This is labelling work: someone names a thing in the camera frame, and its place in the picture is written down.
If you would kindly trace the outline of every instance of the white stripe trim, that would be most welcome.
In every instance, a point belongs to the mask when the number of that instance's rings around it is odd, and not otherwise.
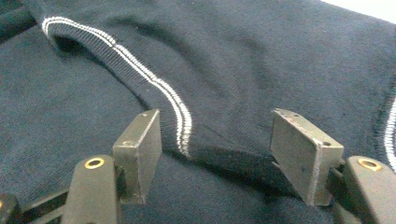
[[[396,124],[396,99],[394,100],[392,107],[389,112],[389,118],[387,121],[387,128],[385,129],[384,134],[384,146],[387,151],[387,157],[390,164],[390,167],[393,171],[396,171],[396,156],[395,156],[395,148],[393,145],[394,140],[394,131]]]
[[[155,74],[148,70],[147,67],[144,66],[141,62],[139,62],[128,49],[126,49],[122,45],[117,44],[116,40],[107,33],[86,25],[79,24],[67,18],[51,17],[46,18],[42,23],[42,29],[46,36],[49,35],[49,26],[53,23],[70,25],[82,31],[88,32],[92,35],[95,35],[104,43],[106,43],[109,47],[111,47],[114,51],[116,51],[121,56],[121,58],[125,62],[127,62],[137,73],[139,73],[145,80],[147,80],[153,86],[157,87],[165,95],[165,97],[168,99],[168,101],[171,103],[172,107],[175,110],[175,114],[177,117],[178,150],[186,157],[190,157],[189,142],[192,128],[191,114],[189,109],[182,102],[179,95],[174,91],[174,89],[172,89],[172,87],[168,83],[156,77]]]

